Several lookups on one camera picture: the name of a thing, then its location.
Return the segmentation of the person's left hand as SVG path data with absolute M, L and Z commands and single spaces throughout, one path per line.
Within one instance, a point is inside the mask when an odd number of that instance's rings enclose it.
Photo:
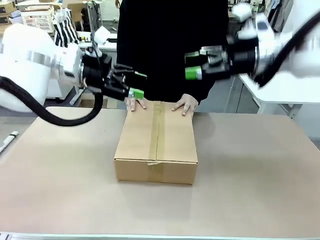
M 185 117 L 186 115 L 193 116 L 196 108 L 199 106 L 199 102 L 189 94 L 183 94 L 180 100 L 178 100 L 174 107 L 171 109 L 173 112 L 181 109 L 181 115 Z

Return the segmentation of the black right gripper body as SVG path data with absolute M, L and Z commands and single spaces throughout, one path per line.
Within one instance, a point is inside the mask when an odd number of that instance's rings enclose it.
M 251 74 L 256 67 L 257 47 L 245 50 L 236 50 L 234 47 L 226 47 L 227 65 L 226 76 L 238 74 Z

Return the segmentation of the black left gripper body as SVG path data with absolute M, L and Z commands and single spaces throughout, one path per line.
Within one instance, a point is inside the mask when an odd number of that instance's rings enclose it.
M 82 78 L 86 87 L 94 92 L 104 93 L 106 78 L 112 67 L 112 57 L 105 53 L 100 58 L 85 54 L 82 63 Z

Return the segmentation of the person's right hand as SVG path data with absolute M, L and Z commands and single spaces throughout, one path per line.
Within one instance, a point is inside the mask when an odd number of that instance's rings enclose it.
M 140 106 L 143 110 L 147 109 L 144 99 L 139 99 L 135 97 L 126 97 L 124 102 L 126 105 L 126 110 L 130 112 L 134 112 L 138 106 Z

